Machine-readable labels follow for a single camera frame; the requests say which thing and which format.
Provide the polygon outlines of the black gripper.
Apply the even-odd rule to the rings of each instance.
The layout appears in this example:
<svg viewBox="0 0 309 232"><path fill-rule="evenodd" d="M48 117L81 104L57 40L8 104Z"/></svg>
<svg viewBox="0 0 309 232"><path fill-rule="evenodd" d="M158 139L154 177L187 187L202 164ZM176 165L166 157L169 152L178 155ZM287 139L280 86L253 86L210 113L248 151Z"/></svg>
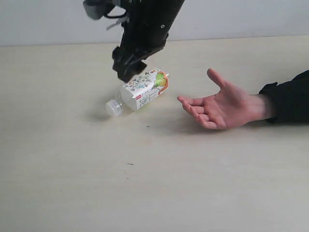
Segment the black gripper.
<svg viewBox="0 0 309 232"><path fill-rule="evenodd" d="M124 83L146 69L147 64L142 60L164 48L183 3L183 0L142 0L134 6L121 45L112 52L112 69Z"/></svg>

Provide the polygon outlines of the black sleeved forearm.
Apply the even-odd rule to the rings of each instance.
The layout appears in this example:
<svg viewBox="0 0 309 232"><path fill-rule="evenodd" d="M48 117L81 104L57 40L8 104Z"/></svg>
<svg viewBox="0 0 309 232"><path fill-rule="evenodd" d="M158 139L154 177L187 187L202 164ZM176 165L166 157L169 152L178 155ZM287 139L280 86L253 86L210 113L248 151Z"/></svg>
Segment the black sleeved forearm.
<svg viewBox="0 0 309 232"><path fill-rule="evenodd" d="M259 94L266 96L274 108L269 123L308 123L309 121L309 72L304 71L282 84L265 85Z"/></svg>

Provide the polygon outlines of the person's open hand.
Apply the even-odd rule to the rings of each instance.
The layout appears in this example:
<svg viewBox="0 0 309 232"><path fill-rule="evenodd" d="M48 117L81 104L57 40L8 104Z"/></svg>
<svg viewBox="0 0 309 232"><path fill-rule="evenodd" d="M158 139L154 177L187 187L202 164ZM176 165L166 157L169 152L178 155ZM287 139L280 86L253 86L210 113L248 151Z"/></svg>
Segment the person's open hand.
<svg viewBox="0 0 309 232"><path fill-rule="evenodd" d="M265 95L249 95L213 69L207 70L207 76L220 88L218 93L204 98L177 98L183 109L204 128L227 130L275 115L274 106Z"/></svg>

